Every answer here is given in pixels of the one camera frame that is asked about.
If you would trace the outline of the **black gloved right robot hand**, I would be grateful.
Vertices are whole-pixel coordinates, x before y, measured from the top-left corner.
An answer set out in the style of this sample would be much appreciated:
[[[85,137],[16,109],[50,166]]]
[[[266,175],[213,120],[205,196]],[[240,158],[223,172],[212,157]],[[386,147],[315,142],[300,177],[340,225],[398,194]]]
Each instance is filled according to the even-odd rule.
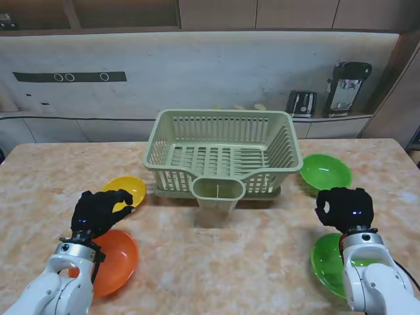
[[[363,188],[321,190],[315,212],[324,226],[332,226],[342,234],[358,228],[368,230],[374,218],[373,200]]]

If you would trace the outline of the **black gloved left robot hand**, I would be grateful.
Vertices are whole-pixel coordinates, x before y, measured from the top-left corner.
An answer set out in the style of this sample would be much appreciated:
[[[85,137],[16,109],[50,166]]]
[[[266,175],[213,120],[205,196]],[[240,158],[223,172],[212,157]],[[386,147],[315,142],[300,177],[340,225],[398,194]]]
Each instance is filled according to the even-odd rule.
[[[133,197],[125,190],[85,191],[73,212],[72,236],[90,231],[92,239],[100,237],[132,213],[132,204]]]

